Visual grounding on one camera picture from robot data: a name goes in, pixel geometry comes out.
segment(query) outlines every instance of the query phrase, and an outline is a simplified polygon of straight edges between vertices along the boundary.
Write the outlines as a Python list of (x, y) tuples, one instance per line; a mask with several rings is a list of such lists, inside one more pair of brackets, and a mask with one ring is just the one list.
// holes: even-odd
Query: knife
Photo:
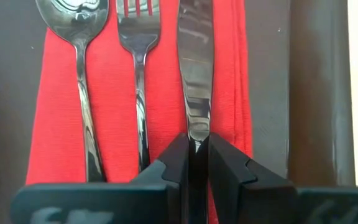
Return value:
[(177, 44), (190, 143), (188, 223), (204, 224), (214, 69), (212, 0), (180, 0)]

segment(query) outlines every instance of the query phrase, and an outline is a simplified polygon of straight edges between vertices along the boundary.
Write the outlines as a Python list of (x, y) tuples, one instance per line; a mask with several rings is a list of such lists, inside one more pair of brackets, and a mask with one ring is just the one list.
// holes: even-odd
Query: red cloth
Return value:
[[(178, 133), (186, 132), (177, 60), (178, 0), (160, 0), (160, 7), (162, 35), (147, 57), (145, 72), (152, 159)], [(128, 182), (138, 169), (135, 75), (132, 56), (119, 43), (115, 11), (115, 2), (111, 0), (106, 27), (88, 47), (86, 71), (108, 181)], [(214, 38), (211, 130), (251, 155), (244, 0), (214, 0)], [(84, 181), (75, 50), (48, 29), (27, 184)], [(216, 223), (215, 214), (210, 220)]]

